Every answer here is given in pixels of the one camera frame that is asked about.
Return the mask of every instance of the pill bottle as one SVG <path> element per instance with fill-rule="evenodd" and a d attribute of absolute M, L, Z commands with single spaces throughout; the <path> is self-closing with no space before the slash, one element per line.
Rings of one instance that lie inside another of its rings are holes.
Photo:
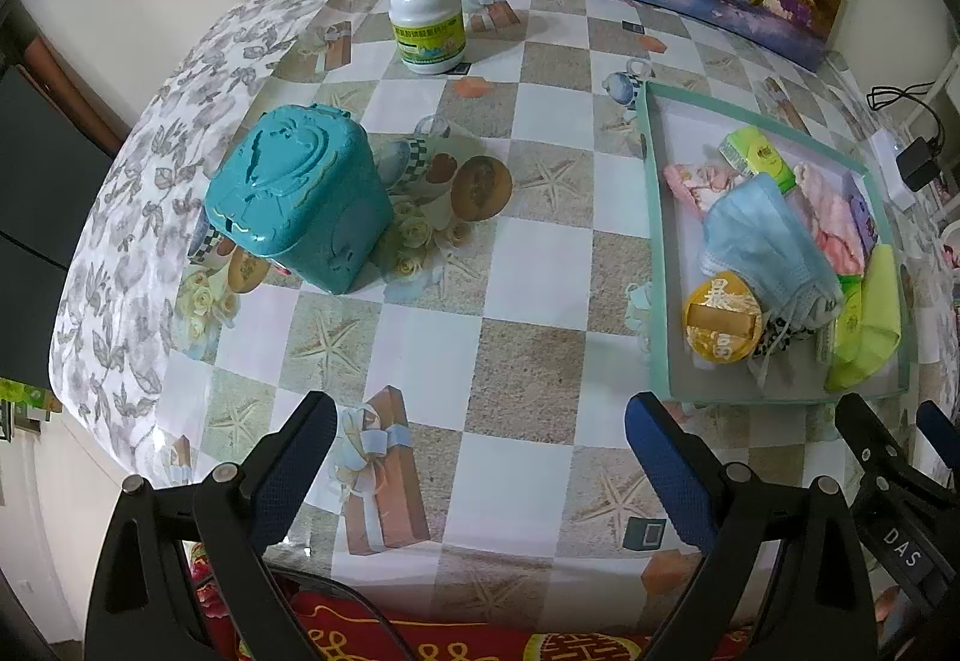
<path fill-rule="evenodd" d="M 400 58 L 414 73 L 435 76 L 464 58 L 460 0 L 390 0 L 390 22 Z"/>

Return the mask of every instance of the pink towel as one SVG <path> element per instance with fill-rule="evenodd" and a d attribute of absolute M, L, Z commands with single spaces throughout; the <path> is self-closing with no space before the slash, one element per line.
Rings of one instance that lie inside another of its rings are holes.
<path fill-rule="evenodd" d="M 853 224 L 850 205 L 830 186 L 813 165 L 802 162 L 793 169 L 797 186 L 809 208 L 804 208 L 806 226 L 817 246 L 839 276 L 862 276 L 863 245 Z"/>
<path fill-rule="evenodd" d="M 677 200 L 692 208 L 700 219 L 704 218 L 710 207 L 744 181 L 742 175 L 733 169 L 724 170 L 704 165 L 692 168 L 690 165 L 666 165 L 664 181 Z"/>

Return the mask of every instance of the bottle label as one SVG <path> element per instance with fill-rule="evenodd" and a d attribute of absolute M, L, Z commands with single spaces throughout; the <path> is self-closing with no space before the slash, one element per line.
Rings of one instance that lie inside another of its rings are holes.
<path fill-rule="evenodd" d="M 435 65 L 453 59 L 467 46 L 464 17 L 459 13 L 430 26 L 392 26 L 400 58 L 413 65 Z"/>

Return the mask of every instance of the purple package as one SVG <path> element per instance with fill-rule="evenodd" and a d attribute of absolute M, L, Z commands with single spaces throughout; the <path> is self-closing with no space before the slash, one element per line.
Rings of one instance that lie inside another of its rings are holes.
<path fill-rule="evenodd" d="M 863 244 L 863 258 L 870 259 L 870 253 L 877 245 L 877 224 L 867 207 L 867 202 L 863 199 L 860 188 L 853 181 L 853 174 L 846 173 L 843 177 L 843 197 L 850 204 L 850 211 L 853 215 L 853 224 L 856 225 L 856 231 L 860 235 L 860 243 Z"/>

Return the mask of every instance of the screw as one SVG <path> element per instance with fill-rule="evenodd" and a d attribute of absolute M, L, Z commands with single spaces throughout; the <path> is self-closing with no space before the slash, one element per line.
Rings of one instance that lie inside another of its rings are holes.
<path fill-rule="evenodd" d="M 833 477 L 819 477 L 817 479 L 817 487 L 826 493 L 827 496 L 833 496 L 834 493 L 840 490 L 840 485 L 837 484 L 837 480 Z"/>
<path fill-rule="evenodd" d="M 232 482 L 239 472 L 240 468 L 237 464 L 221 463 L 217 468 L 213 469 L 213 481 L 220 483 Z"/>
<path fill-rule="evenodd" d="M 730 463 L 727 465 L 727 477 L 734 482 L 749 482 L 754 473 L 742 463 Z"/>
<path fill-rule="evenodd" d="M 131 474 L 129 477 L 124 477 L 123 482 L 120 483 L 120 489 L 128 496 L 133 496 L 134 493 L 143 487 L 145 481 L 140 474 Z"/>

